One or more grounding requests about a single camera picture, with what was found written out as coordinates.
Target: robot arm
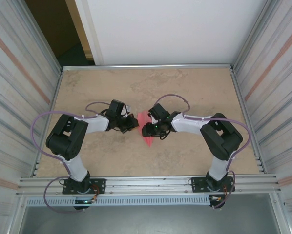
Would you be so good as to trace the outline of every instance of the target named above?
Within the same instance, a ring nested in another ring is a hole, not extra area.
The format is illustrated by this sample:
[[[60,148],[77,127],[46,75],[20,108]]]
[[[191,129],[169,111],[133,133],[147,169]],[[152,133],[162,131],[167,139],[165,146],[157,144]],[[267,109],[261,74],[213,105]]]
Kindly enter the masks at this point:
[[[85,134],[115,128],[122,133],[131,131],[138,126],[138,121],[129,111],[130,107],[123,102],[112,100],[109,108],[94,118],[78,119],[68,115],[59,118],[46,140],[46,146],[68,167],[73,189],[85,193],[90,184],[90,174],[79,154]]]
[[[221,113],[212,117],[185,116],[180,112],[170,114],[160,104],[149,110],[152,119],[142,129],[144,137],[165,139],[170,132],[189,132],[202,135],[213,154],[212,166],[207,173],[210,190],[217,191],[228,174],[232,154],[243,141],[236,128],[227,121],[210,121],[210,118],[226,118]]]

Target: red object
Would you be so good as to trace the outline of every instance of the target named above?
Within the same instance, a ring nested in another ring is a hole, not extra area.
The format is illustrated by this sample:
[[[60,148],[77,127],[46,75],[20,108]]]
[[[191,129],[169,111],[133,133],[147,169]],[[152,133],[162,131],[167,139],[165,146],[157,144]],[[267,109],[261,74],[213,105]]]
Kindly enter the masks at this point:
[[[141,113],[138,113],[137,115],[137,121],[138,121],[138,131],[140,132],[140,134],[142,135],[142,128],[147,124],[147,123],[151,123],[151,118],[148,116],[148,111],[143,111]],[[150,147],[153,141],[153,137],[144,137],[143,136],[144,141],[146,142],[146,144]]]

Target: ventilation grille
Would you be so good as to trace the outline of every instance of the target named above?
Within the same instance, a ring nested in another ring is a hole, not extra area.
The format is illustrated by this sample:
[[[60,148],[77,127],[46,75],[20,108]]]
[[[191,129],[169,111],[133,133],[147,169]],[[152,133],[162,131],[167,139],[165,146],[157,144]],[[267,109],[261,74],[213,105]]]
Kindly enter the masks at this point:
[[[51,206],[143,206],[143,205],[210,205],[208,195],[170,196],[101,196],[93,204],[75,204],[75,200],[89,200],[90,197],[50,197]],[[42,197],[31,197],[27,206],[45,206]]]

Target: corrugated metal wall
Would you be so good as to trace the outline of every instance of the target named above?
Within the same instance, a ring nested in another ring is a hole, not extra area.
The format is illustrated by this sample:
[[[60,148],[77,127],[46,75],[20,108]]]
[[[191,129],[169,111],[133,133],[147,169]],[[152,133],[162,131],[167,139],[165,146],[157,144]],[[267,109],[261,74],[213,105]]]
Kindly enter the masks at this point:
[[[30,176],[36,150],[29,128],[50,109],[60,68],[21,1],[0,1],[0,233],[21,176]],[[37,140],[45,128],[35,128]]]
[[[280,0],[236,70],[266,170],[292,216],[292,0]]]

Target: beige work surface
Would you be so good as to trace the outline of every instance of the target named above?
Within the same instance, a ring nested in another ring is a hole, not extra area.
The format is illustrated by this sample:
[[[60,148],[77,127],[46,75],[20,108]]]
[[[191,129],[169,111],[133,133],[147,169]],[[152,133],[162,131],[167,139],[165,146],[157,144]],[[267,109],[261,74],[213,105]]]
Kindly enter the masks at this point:
[[[90,116],[84,111],[94,101],[120,100],[137,113],[149,110],[164,94],[179,94],[191,106],[187,113],[212,116],[217,112],[227,118],[244,121],[228,69],[154,69],[65,71],[55,110]],[[169,112],[183,111],[186,104],[177,97],[160,101]],[[93,105],[101,111],[105,105]],[[58,120],[53,115],[49,131]],[[244,144],[247,132],[242,133]],[[92,176],[175,176],[204,175],[211,166],[212,154],[202,136],[171,133],[165,140],[154,138],[149,148],[137,130],[90,133],[85,136],[81,158]],[[249,145],[232,163],[239,174],[258,173]],[[59,161],[41,157],[38,177],[67,175]]]

